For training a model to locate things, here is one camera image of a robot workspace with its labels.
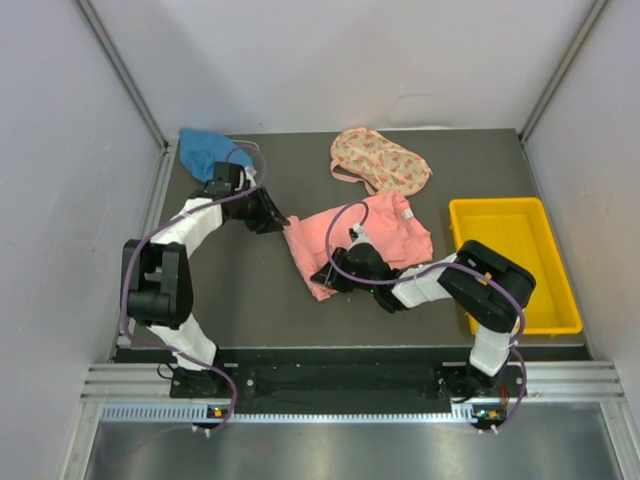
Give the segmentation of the pink t shirt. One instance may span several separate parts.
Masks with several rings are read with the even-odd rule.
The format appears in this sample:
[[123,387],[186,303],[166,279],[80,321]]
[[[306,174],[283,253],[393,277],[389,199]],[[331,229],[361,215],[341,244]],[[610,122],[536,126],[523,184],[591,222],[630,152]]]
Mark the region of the pink t shirt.
[[[349,229],[358,221],[372,240],[382,258],[393,268],[403,269],[433,259],[431,234],[415,218],[409,201],[397,192],[387,192],[365,199],[369,208],[357,204],[346,211],[335,207],[303,220],[289,218],[284,236],[294,263],[311,294],[318,301],[330,298],[335,292],[310,280],[312,274],[328,263],[325,246],[331,250],[347,248],[351,244]],[[331,221],[330,241],[325,241]]]

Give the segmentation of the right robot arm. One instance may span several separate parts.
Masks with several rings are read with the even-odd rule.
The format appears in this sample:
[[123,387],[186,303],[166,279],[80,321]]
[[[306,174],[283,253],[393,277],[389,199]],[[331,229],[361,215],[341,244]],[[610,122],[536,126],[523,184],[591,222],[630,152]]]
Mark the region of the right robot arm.
[[389,313],[451,299],[478,324],[460,373],[442,373],[447,396],[461,401],[487,396],[504,380],[519,323],[536,287],[531,273],[486,245],[469,240],[440,262],[396,269],[369,241],[337,248],[313,273],[314,284],[340,293],[369,292]]

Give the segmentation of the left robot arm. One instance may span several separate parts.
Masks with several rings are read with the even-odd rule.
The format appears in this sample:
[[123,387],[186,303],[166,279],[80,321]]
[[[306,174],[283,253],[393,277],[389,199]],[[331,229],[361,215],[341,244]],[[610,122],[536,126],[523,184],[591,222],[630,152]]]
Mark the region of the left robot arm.
[[171,387],[175,398],[212,398],[231,390],[225,370],[216,364],[218,347],[193,314],[189,265],[204,240],[230,220],[256,234],[281,232],[289,225],[257,184],[253,168],[216,162],[213,178],[176,215],[149,238],[129,240],[123,247],[121,313],[156,335],[177,360]]

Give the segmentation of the blue cloth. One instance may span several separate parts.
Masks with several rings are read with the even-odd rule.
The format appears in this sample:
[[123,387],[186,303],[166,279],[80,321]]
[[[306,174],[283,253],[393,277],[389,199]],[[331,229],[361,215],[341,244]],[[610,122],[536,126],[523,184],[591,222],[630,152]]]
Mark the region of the blue cloth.
[[209,131],[183,128],[179,132],[179,157],[184,168],[197,181],[206,183],[213,178],[214,164],[226,162],[253,168],[252,153],[259,146],[255,142],[233,140]]

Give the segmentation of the floral patterned cloth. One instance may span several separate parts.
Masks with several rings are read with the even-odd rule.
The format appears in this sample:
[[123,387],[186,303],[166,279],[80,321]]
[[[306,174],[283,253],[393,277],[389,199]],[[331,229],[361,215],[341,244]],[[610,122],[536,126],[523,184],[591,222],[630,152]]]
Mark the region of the floral patterned cloth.
[[330,173],[343,182],[362,183],[370,195],[422,190],[432,176],[426,160],[369,127],[341,132],[330,147]]

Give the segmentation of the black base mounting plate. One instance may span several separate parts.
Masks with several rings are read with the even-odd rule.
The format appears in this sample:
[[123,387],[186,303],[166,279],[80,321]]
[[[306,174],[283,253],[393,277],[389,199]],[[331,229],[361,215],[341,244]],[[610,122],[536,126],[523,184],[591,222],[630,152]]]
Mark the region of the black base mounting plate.
[[493,385],[467,377],[465,365],[432,363],[227,364],[238,389],[237,413],[444,413],[458,398],[517,398],[520,369],[510,365]]

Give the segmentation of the yellow plastic tray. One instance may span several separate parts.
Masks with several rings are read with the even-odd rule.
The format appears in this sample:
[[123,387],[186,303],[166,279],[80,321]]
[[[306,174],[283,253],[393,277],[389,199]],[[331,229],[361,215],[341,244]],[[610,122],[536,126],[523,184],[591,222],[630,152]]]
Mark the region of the yellow plastic tray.
[[535,197],[454,199],[454,245],[476,240],[528,270],[536,287],[524,309],[526,335],[574,335],[583,322],[543,203]]

